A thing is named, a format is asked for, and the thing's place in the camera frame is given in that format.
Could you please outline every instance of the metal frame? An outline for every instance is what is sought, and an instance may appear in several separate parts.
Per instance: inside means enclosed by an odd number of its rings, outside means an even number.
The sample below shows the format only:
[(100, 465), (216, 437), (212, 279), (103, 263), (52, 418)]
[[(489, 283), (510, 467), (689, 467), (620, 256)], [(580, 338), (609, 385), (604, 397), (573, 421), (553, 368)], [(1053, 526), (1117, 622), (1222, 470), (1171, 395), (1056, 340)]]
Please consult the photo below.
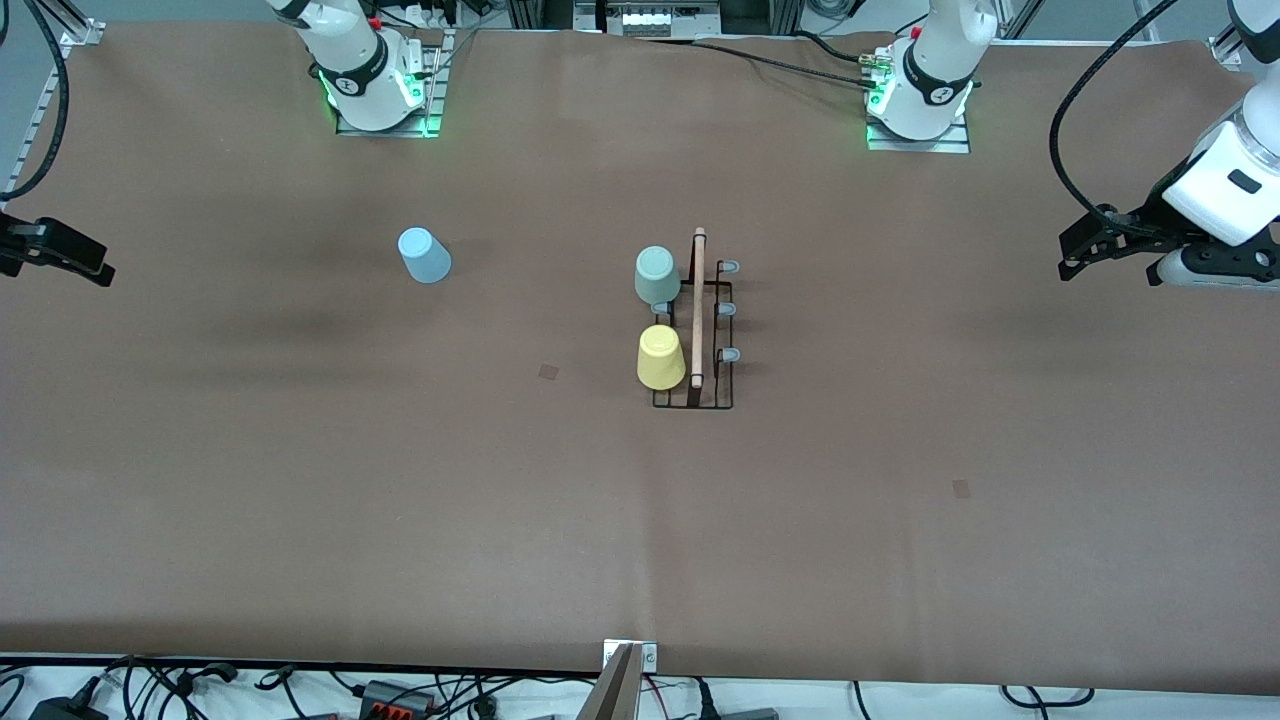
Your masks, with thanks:
[(1023, 6), (1014, 10), (1018, 0), (997, 0), (996, 15), (1000, 18), (1000, 37), (1016, 40), (1027, 32), (1027, 26), (1032, 24), (1036, 15), (1044, 5), (1044, 0), (1027, 0)]
[(609, 657), (600, 679), (586, 696), (577, 720), (635, 720), (644, 675), (644, 644), (623, 642)]
[(1213, 59), (1229, 69), (1239, 69), (1240, 47), (1244, 47), (1244, 38), (1240, 37), (1240, 31), (1235, 28), (1235, 23), (1228, 23), (1217, 36), (1208, 40), (1208, 47), (1213, 51)]
[(61, 26), (72, 45), (97, 45), (102, 40), (106, 23), (86, 15), (70, 0), (36, 0), (36, 4)]

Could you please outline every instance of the metal bracket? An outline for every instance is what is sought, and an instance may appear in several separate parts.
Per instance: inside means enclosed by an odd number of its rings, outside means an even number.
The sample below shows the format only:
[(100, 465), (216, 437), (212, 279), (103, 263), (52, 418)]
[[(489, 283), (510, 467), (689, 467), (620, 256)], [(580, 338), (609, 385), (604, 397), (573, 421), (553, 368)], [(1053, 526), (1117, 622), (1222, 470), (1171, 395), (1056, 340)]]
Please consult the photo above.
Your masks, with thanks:
[(996, 19), (1000, 22), (1000, 37), (1014, 40), (1027, 32), (1044, 0), (1025, 0), (1018, 6), (1016, 0), (996, 0)]
[[(609, 652), (609, 643), (613, 643), (613, 652)], [(577, 712), (577, 720), (636, 720), (640, 679), (644, 676), (641, 666), (649, 655), (644, 648), (649, 644), (654, 647), (653, 659), (657, 661), (655, 643), (604, 641), (608, 662)]]
[(1240, 47), (1244, 47), (1244, 40), (1235, 24), (1228, 24), (1217, 36), (1208, 38), (1208, 47), (1220, 65), (1229, 70), (1240, 69)]
[(63, 27), (70, 45), (97, 45), (106, 23), (86, 15), (70, 0), (36, 0)]
[(639, 646), (640, 648), (640, 670), (652, 675), (658, 671), (658, 643), (652, 641), (625, 641), (625, 639), (609, 639), (604, 641), (604, 652), (600, 665), (608, 667), (609, 660), (617, 653), (621, 646)]

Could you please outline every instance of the black connector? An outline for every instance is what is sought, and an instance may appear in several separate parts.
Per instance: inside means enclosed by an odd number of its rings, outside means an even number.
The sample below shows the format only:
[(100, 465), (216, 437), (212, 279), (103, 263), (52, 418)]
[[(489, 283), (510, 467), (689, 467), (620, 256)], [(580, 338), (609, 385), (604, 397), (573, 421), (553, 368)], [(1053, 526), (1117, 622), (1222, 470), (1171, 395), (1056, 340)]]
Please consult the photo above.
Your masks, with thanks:
[(694, 678), (694, 682), (698, 683), (698, 692), (703, 696), (703, 712), (698, 720), (721, 720), (719, 711), (716, 710), (716, 698), (712, 697), (712, 689), (707, 685), (707, 680)]
[(31, 711), (31, 720), (108, 720), (105, 714), (90, 707), (88, 702), (82, 703), (79, 697), (81, 693), (76, 693), (74, 698), (51, 697), (42, 700)]
[(476, 717), (480, 720), (498, 720), (498, 702), (492, 696), (476, 700), (471, 707), (476, 711)]

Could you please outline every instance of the power adapter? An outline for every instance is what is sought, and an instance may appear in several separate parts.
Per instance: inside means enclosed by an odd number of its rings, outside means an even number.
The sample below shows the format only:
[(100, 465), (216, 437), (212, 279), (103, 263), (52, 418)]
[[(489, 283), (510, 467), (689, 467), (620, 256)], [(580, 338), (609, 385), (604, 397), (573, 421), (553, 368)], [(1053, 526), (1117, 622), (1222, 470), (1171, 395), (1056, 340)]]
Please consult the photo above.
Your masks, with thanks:
[(69, 697), (51, 697), (36, 705), (29, 720), (106, 720), (106, 714), (87, 705), (79, 707), (79, 703)]

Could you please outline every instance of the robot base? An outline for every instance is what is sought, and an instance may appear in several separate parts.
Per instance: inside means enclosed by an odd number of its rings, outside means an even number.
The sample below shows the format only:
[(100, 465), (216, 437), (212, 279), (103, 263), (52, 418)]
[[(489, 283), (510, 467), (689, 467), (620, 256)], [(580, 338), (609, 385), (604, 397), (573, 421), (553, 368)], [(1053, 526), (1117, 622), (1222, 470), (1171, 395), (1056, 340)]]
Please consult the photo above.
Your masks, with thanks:
[[(413, 101), (420, 101), (416, 108), (408, 110), (402, 120), (385, 129), (367, 131), (355, 127), (340, 111), (335, 111), (334, 131), (340, 136), (349, 137), (439, 137), (440, 124), (444, 119), (444, 95), (449, 85), (449, 68), (445, 64), (453, 56), (454, 38), (456, 31), (447, 29), (439, 46), (424, 46), (417, 40), (406, 42), (410, 69), (425, 72), (428, 77), (404, 82), (406, 92)], [(332, 94), (329, 105), (338, 109)]]
[[(964, 104), (973, 90), (973, 83), (951, 102), (928, 106), (923, 99), (908, 97), (914, 88), (905, 86), (895, 68), (902, 65), (902, 53), (910, 40), (901, 38), (891, 46), (877, 47), (876, 55), (886, 58), (883, 65), (864, 68), (864, 74), (876, 82), (876, 90), (867, 91), (867, 147), (870, 150), (899, 150), (910, 152), (969, 152), (969, 126), (965, 119)], [(893, 97), (901, 92), (902, 97)], [(913, 140), (892, 128), (910, 131), (911, 135), (928, 137)]]

